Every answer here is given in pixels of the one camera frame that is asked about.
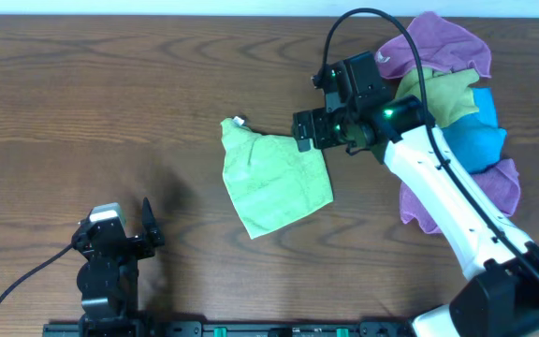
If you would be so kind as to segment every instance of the light green cloth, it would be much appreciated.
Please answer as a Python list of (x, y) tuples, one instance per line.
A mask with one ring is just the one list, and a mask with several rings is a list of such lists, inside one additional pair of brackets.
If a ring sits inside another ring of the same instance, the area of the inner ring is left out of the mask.
[[(479, 108), (473, 101), (473, 90), (469, 84), (479, 80), (475, 69), (455, 73), (443, 73), (423, 68), (428, 95), (428, 109), (440, 127), (447, 127), (464, 115), (475, 113)], [(401, 80), (396, 98), (414, 95), (421, 99), (417, 69), (413, 69)]]
[(224, 183), (251, 239), (333, 201), (321, 151), (300, 153), (292, 137), (261, 136), (231, 119), (221, 125)]

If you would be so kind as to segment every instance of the blue cloth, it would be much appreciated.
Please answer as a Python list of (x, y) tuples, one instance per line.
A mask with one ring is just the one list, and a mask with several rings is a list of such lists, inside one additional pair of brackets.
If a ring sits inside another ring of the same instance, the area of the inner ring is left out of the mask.
[(498, 127), (490, 89), (473, 88), (473, 99), (479, 112), (465, 115), (442, 129), (450, 150), (469, 173), (498, 163), (506, 137), (506, 130)]

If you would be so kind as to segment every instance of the purple cloth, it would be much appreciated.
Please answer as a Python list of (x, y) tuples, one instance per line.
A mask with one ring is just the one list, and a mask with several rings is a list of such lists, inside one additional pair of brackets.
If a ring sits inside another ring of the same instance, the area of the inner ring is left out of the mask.
[[(414, 18), (407, 28), (413, 38), (421, 65), (448, 72), (475, 68), (480, 77), (490, 78), (492, 55), (486, 42), (465, 28), (448, 22), (434, 12)], [(407, 40), (397, 36), (375, 54), (380, 74), (385, 79), (397, 79), (415, 68)]]
[[(513, 159), (501, 160), (496, 166), (489, 168), (484, 173), (472, 174), (477, 185), (506, 216), (513, 215), (519, 203), (521, 188), (518, 177), (519, 173)], [(442, 233), (419, 199), (404, 183), (401, 185), (400, 203), (401, 220), (404, 224), (417, 219), (419, 226), (425, 233)]]

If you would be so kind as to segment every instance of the towel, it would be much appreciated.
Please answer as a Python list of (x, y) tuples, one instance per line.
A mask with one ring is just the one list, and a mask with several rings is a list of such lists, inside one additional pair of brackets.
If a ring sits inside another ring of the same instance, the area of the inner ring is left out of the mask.
[[(521, 188), (513, 159), (504, 159), (486, 172), (472, 175), (472, 178), (504, 215), (511, 216), (515, 213)], [(442, 233), (419, 199), (404, 183), (401, 185), (400, 203), (401, 220), (404, 224), (417, 219), (425, 233)]]
[(333, 201), (321, 151), (300, 153), (292, 137), (261, 136), (232, 119), (221, 126), (224, 183), (251, 239)]
[[(434, 12), (426, 12), (414, 18), (407, 30), (422, 66), (441, 72), (473, 68), (480, 77), (490, 77), (492, 55), (488, 45), (465, 28)], [(382, 46), (375, 54), (375, 61), (385, 79), (401, 78), (415, 68), (411, 49), (403, 36)]]
[[(440, 127), (447, 127), (462, 116), (478, 112), (473, 102), (473, 91), (469, 84), (479, 80), (474, 69), (445, 74), (430, 68), (423, 68), (428, 95), (428, 109)], [(421, 97), (417, 69), (411, 70), (399, 84), (396, 98), (406, 95)]]
[(498, 163), (506, 137), (506, 130), (498, 127), (490, 89), (473, 89), (473, 97), (479, 112), (465, 115), (442, 129), (448, 146), (469, 173)]

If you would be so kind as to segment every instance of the wooden surface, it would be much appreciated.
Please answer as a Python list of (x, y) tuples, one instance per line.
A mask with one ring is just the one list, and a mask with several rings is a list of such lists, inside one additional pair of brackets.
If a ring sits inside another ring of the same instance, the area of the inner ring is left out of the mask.
[[(539, 242), (539, 20), (453, 20), (493, 53), (504, 153), (523, 196), (514, 222)], [(309, 78), (333, 19), (0, 17), (0, 294), (62, 249), (76, 222), (147, 196), (167, 245), (140, 263), (140, 303), (162, 317), (359, 320), (415, 315), (464, 285), (446, 241), (399, 218), (400, 182), (370, 155), (325, 151), (335, 201), (251, 241), (222, 181), (219, 123), (287, 134), (319, 107)], [(395, 30), (346, 23), (332, 60)], [(0, 308), (0, 336), (80, 317), (71, 252)]]

